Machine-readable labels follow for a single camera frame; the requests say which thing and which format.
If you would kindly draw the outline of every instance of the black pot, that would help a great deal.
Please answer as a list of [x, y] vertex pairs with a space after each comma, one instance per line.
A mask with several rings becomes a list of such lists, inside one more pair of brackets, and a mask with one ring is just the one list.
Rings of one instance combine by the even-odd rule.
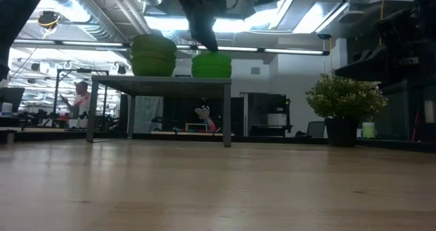
[[356, 146], [357, 127], [355, 119], [325, 119], [328, 144], [335, 147]]

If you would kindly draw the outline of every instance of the table leg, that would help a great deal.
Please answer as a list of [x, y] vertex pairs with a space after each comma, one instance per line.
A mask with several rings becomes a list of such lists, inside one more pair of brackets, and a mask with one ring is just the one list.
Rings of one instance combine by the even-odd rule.
[[87, 142], [94, 142], [95, 111], [97, 110], [98, 100], [98, 81], [93, 81], [91, 90], [91, 101], [89, 102], [88, 125], [87, 125]]
[[224, 85], [223, 108], [223, 143], [225, 147], [232, 146], [232, 91], [231, 85]]
[[130, 109], [129, 109], [129, 124], [127, 126], [127, 138], [131, 139], [134, 134], [134, 125], [135, 125], [135, 105], [136, 105], [136, 96], [130, 96]]

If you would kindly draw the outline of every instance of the desk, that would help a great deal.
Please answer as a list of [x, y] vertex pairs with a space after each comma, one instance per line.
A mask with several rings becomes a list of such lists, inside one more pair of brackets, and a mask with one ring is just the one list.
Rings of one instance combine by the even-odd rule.
[[[231, 86], [228, 78], [162, 78], [162, 77], [133, 77], [133, 76], [93, 76], [91, 103], [89, 105], [89, 125], [95, 124], [95, 109], [99, 85], [106, 85], [130, 96], [128, 137], [134, 130], [136, 96], [159, 97], [194, 97], [194, 98], [222, 98], [223, 99], [223, 144], [232, 145], [231, 133]], [[93, 142], [94, 127], [87, 132], [87, 142]]]

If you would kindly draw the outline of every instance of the metal table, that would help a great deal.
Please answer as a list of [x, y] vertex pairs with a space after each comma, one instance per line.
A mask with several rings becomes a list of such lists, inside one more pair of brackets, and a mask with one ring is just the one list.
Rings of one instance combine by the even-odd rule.
[[[131, 138], [133, 135], [137, 95], [223, 98], [223, 143], [225, 147], [230, 147], [232, 144], [231, 79], [93, 76], [92, 81], [91, 103], [89, 105], [89, 125], [95, 124], [95, 110], [97, 108], [97, 96], [100, 84], [126, 93], [131, 97], [129, 106], [129, 123], [127, 126], [128, 138]], [[94, 126], [88, 128], [87, 142], [93, 142], [94, 129]]]

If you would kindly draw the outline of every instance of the stack of green bowls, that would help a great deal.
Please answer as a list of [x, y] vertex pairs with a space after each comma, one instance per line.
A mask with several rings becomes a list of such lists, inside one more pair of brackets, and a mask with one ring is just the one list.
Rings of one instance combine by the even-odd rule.
[[230, 78], [232, 59], [218, 52], [200, 54], [192, 59], [194, 78]]
[[131, 68], [135, 76], [171, 77], [176, 67], [176, 44], [164, 36], [143, 34], [131, 43]]

